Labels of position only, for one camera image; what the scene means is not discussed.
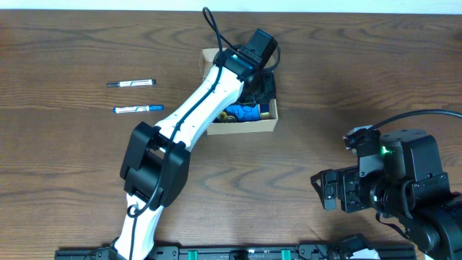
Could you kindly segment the yellow highlighter black cap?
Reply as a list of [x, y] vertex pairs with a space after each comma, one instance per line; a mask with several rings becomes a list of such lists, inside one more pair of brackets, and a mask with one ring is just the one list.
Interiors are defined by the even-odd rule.
[[266, 120], [271, 118], [269, 104], [260, 104], [259, 105], [260, 119]]

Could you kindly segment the blue plastic holder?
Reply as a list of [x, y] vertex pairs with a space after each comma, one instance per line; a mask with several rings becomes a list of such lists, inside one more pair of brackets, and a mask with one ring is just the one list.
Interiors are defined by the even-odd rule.
[[229, 116], [233, 116], [237, 122], [259, 121], [261, 119], [258, 105], [253, 107], [244, 105], [230, 105], [225, 108]]

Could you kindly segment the brown cardboard box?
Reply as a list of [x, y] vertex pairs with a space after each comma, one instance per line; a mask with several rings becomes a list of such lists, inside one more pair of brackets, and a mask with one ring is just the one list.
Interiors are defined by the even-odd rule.
[[[203, 81], [209, 74], [210, 69], [213, 67], [212, 61], [215, 54], [218, 53], [218, 48], [205, 48], [201, 50], [199, 58], [199, 68], [201, 70]], [[220, 123], [218, 118], [206, 130], [208, 135], [220, 134], [244, 134], [255, 132], [271, 132], [275, 129], [276, 123], [279, 120], [277, 112], [276, 98], [269, 101], [271, 118], [259, 121], [246, 121], [236, 123]]]

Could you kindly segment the blue capped white marker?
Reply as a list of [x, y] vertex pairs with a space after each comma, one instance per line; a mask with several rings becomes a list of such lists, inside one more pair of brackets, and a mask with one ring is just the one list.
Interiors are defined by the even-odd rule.
[[143, 113], [143, 112], [155, 112], [163, 111], [164, 105], [134, 105], [126, 107], [115, 107], [113, 109], [114, 113]]

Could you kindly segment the black capped white marker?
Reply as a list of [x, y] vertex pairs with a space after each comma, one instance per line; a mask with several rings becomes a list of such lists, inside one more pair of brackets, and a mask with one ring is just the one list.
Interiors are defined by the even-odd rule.
[[124, 88], [124, 87], [147, 87], [156, 84], [155, 79], [135, 79], [120, 82], [107, 83], [107, 88]]

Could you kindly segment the black yellow correction tape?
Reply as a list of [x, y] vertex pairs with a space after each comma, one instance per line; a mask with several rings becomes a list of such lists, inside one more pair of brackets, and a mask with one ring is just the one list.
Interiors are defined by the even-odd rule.
[[220, 123], [236, 123], [237, 119], [236, 119], [236, 117], [234, 115], [228, 114], [227, 112], [222, 111], [218, 115], [218, 122], [220, 122]]

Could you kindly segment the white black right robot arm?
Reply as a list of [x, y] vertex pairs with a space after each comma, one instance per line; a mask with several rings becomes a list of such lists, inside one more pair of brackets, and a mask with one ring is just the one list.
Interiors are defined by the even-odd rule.
[[326, 211], [373, 208], [431, 259], [461, 258], [461, 194], [450, 190], [436, 139], [421, 129], [381, 134], [360, 128], [344, 137], [357, 164], [311, 177]]

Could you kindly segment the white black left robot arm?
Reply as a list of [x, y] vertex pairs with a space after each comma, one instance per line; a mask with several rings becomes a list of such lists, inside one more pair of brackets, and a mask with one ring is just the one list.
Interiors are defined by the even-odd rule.
[[260, 29], [237, 49], [219, 49], [208, 75], [184, 104], [154, 126], [141, 122], [135, 127], [120, 171], [128, 206], [110, 259], [148, 257], [162, 211], [186, 184], [194, 145], [227, 106], [262, 86], [267, 63], [279, 51], [274, 37]]

